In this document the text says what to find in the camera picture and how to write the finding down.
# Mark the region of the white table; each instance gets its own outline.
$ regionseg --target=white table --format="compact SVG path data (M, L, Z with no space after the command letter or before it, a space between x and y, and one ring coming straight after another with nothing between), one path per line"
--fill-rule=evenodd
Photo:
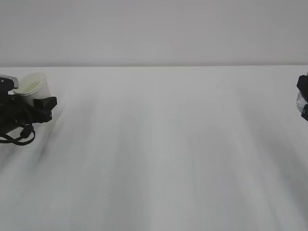
M308 66L42 71L58 97L0 146L1 231L304 231Z

